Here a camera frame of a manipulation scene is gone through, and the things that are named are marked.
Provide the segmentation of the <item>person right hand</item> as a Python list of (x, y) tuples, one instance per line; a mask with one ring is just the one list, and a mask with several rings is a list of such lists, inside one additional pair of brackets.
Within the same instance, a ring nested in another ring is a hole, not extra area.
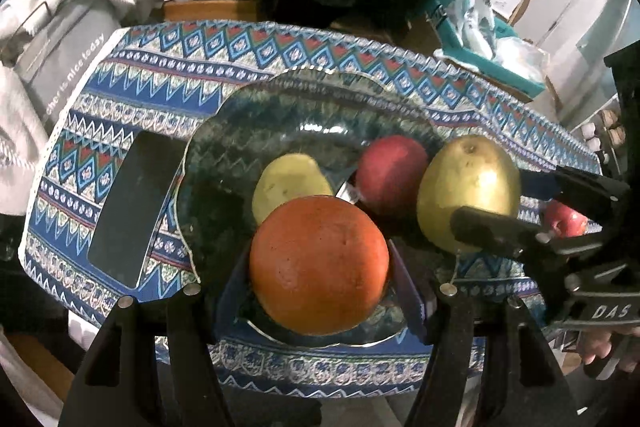
[[(591, 364), (595, 359), (606, 358), (612, 350), (612, 335), (639, 337), (640, 327), (622, 327), (621, 329), (585, 329), (579, 335), (577, 352), (582, 363)], [(626, 373), (634, 373), (639, 364), (639, 346), (629, 348), (617, 364), (617, 368)]]

